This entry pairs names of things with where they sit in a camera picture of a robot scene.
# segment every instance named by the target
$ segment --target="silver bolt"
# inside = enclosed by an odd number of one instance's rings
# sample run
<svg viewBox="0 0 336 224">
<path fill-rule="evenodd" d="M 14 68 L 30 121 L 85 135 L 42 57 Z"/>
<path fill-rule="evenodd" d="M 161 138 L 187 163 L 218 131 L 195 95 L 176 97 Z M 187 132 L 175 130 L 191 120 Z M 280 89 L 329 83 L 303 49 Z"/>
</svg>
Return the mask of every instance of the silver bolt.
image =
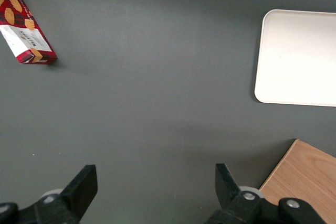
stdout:
<svg viewBox="0 0 336 224">
<path fill-rule="evenodd" d="M 0 214 L 7 211 L 9 209 L 9 205 L 4 205 L 3 207 L 0 207 Z"/>
<path fill-rule="evenodd" d="M 244 193 L 244 198 L 247 200 L 254 200 L 256 198 L 256 196 L 254 196 L 251 193 Z"/>
<path fill-rule="evenodd" d="M 53 202 L 54 201 L 54 197 L 53 196 L 48 196 L 47 198 L 45 198 L 44 200 L 43 200 L 43 203 L 44 204 L 48 204 L 48 203 L 50 203 L 50 202 Z"/>
<path fill-rule="evenodd" d="M 289 199 L 287 200 L 286 204 L 292 208 L 299 208 L 300 204 L 296 202 L 295 200 Z"/>
</svg>

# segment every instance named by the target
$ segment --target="red cookie box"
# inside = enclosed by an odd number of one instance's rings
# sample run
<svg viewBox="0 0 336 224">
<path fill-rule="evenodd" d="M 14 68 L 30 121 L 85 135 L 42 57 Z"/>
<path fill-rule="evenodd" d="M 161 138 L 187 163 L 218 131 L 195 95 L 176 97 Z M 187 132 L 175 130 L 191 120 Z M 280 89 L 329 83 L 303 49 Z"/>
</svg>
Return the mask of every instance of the red cookie box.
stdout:
<svg viewBox="0 0 336 224">
<path fill-rule="evenodd" d="M 49 64 L 57 59 L 23 0 L 0 0 L 0 31 L 22 64 Z"/>
</svg>

